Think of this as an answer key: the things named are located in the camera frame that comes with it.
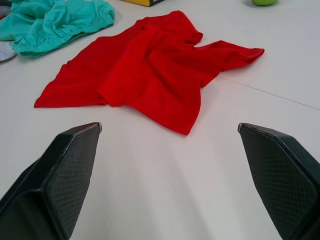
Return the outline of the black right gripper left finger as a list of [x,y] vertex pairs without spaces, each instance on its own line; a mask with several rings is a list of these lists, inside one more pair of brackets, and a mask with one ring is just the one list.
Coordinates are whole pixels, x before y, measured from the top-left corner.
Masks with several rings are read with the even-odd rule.
[[68,240],[91,182],[100,122],[58,134],[0,200],[2,240]]

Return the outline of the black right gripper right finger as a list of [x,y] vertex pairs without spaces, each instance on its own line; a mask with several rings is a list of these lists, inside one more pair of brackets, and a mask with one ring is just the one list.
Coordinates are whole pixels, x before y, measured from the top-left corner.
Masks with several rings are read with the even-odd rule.
[[254,186],[283,240],[320,238],[320,164],[293,137],[240,123]]

